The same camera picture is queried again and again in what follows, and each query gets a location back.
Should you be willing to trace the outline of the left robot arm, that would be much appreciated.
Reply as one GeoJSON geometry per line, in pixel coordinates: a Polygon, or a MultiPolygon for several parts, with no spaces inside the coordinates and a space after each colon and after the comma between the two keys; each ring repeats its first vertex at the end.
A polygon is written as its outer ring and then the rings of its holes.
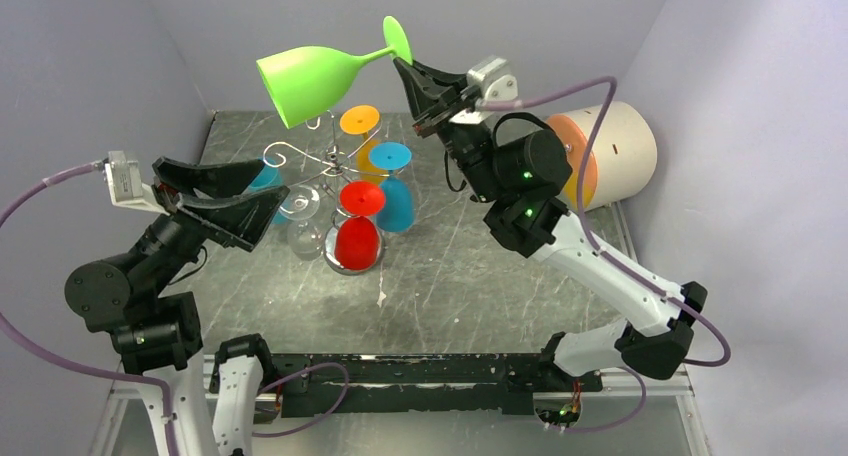
{"type": "Polygon", "coordinates": [[[127,252],[71,273],[69,308],[90,332],[110,336],[147,407],[160,454],[250,454],[256,396],[277,376],[266,341],[249,334],[221,345],[213,374],[218,401],[210,408],[195,298],[166,288],[207,243],[254,250],[288,188],[252,190],[264,169],[260,160],[192,165],[162,157],[152,184],[122,151],[111,152],[102,168],[115,206],[149,211],[155,219],[127,252]]]}

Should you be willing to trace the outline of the red plastic wine glass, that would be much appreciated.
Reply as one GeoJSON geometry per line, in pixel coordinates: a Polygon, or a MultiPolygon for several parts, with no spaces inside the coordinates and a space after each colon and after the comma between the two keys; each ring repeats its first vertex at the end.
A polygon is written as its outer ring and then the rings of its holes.
{"type": "Polygon", "coordinates": [[[347,270],[366,270],[376,262],[380,247],[377,228],[371,217],[383,209],[385,195],[374,183],[354,181],[342,188],[339,200],[351,218],[338,230],[334,256],[347,270]]]}

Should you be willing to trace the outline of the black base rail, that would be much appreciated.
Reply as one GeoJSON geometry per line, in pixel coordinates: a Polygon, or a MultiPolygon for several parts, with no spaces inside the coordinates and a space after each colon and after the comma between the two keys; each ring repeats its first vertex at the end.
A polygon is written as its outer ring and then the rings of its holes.
{"type": "Polygon", "coordinates": [[[284,418],[335,413],[494,410],[533,415],[534,400],[574,390],[599,392],[599,372],[571,377],[539,353],[275,353],[270,377],[310,372],[283,384],[284,418]]]}

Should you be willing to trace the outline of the orange plastic wine glass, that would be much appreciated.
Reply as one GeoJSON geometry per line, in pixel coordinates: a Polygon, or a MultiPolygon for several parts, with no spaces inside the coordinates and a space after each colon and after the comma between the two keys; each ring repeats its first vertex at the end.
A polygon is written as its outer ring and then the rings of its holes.
{"type": "Polygon", "coordinates": [[[379,168],[374,166],[369,159],[370,151],[377,146],[379,139],[373,136],[373,132],[380,124],[380,113],[370,105],[358,105],[348,109],[340,119],[341,130],[352,136],[359,137],[361,143],[353,155],[357,175],[363,181],[379,185],[384,177],[379,168]]]}

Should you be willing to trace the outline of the green plastic wine glass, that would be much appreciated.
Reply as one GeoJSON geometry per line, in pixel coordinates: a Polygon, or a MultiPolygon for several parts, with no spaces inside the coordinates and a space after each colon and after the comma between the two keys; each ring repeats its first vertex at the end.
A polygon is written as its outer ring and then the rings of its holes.
{"type": "Polygon", "coordinates": [[[411,64],[411,46],[400,22],[387,16],[382,31],[385,47],[368,54],[302,46],[257,60],[257,70],[284,126],[291,129],[332,108],[373,61],[390,56],[411,64]]]}

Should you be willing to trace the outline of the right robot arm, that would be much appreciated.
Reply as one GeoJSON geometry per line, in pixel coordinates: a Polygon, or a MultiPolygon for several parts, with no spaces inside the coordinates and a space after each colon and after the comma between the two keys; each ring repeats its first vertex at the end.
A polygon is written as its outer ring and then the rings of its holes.
{"type": "Polygon", "coordinates": [[[484,221],[506,250],[547,264],[589,288],[619,319],[554,335],[539,367],[550,389],[577,376],[626,367],[656,380],[686,362],[706,289],[665,280],[595,235],[558,194],[572,173],[553,128],[523,102],[486,102],[467,76],[395,58],[421,137],[436,135],[461,171],[484,221]]]}

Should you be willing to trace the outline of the clear wine glass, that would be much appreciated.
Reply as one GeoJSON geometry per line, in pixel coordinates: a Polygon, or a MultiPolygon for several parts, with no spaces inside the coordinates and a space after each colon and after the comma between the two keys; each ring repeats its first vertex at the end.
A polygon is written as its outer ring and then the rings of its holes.
{"type": "Polygon", "coordinates": [[[324,250],[325,233],[313,221],[320,209],[319,192],[310,185],[289,187],[278,213],[286,218],[286,239],[292,253],[301,260],[317,259],[324,250]]]}

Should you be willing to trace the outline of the chrome wine glass rack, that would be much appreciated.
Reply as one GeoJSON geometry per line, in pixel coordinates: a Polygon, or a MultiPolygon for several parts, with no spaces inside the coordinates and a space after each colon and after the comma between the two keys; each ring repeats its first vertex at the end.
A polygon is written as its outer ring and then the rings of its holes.
{"type": "MultiPolygon", "coordinates": [[[[331,142],[325,148],[320,157],[313,156],[307,151],[297,148],[291,143],[285,141],[277,141],[269,144],[262,153],[262,160],[269,166],[284,168],[287,164],[287,157],[282,153],[284,149],[293,151],[301,155],[306,162],[313,161],[320,168],[311,176],[305,176],[297,183],[289,185],[307,184],[315,188],[321,197],[321,205],[318,213],[313,218],[317,226],[325,233],[324,250],[319,256],[324,259],[327,265],[339,274],[352,276],[362,274],[370,270],[380,258],[385,250],[385,243],[382,235],[379,236],[379,250],[376,262],[368,269],[362,271],[351,271],[341,266],[334,256],[337,233],[340,226],[351,215],[342,208],[339,196],[342,188],[351,182],[360,181],[357,175],[358,170],[355,167],[353,155],[357,150],[357,146],[361,143],[361,139],[356,136],[344,133],[340,128],[340,118],[336,118],[332,111],[327,112],[329,119],[329,127],[331,129],[331,142]]],[[[373,132],[373,136],[378,135],[381,130],[381,120],[378,129],[373,132]]]]}

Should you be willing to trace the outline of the blue plastic wine glass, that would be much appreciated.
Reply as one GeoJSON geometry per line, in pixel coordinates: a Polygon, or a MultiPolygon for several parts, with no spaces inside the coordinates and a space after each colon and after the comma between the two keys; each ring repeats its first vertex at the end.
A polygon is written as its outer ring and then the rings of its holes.
{"type": "Polygon", "coordinates": [[[258,192],[284,185],[282,173],[278,168],[269,166],[261,159],[258,159],[258,162],[262,164],[262,169],[246,187],[246,193],[258,192]]]}
{"type": "Polygon", "coordinates": [[[369,153],[369,161],[389,176],[379,187],[385,195],[385,204],[376,215],[377,226],[386,232],[407,231],[415,221],[415,206],[408,186],[397,177],[397,173],[412,160],[407,146],[397,142],[383,142],[369,153]]]}

